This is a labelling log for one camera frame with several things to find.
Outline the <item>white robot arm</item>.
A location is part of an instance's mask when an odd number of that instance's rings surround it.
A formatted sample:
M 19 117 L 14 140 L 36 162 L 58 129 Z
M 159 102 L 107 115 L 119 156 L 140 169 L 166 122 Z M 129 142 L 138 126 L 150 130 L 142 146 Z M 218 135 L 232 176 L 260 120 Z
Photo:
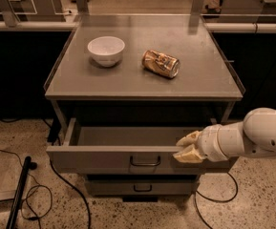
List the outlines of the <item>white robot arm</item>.
M 276 158 L 276 110 L 258 108 L 241 122 L 211 125 L 177 142 L 173 154 L 181 163 L 227 161 L 232 157 Z

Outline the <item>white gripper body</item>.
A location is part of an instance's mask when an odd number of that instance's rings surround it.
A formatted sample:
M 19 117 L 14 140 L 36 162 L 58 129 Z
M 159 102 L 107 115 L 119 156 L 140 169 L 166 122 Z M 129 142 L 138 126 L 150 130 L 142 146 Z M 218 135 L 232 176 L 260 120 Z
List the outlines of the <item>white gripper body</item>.
M 221 127 L 220 124 L 206 127 L 201 131 L 197 140 L 199 153 L 212 162 L 228 160 L 218 142 L 218 132 Z

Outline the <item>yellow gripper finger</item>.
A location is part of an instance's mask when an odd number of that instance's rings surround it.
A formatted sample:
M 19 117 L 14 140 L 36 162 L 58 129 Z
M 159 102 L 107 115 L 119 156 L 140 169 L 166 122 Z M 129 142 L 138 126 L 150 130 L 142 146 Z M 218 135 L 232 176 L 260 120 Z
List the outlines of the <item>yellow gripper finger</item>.
M 189 145 L 182 151 L 173 154 L 175 160 L 180 163 L 202 163 L 203 157 L 194 144 Z
M 200 131 L 195 131 L 195 132 L 192 132 L 192 133 L 184 136 L 177 142 L 177 146 L 187 147 L 191 144 L 196 143 L 199 138 L 200 133 L 201 133 Z

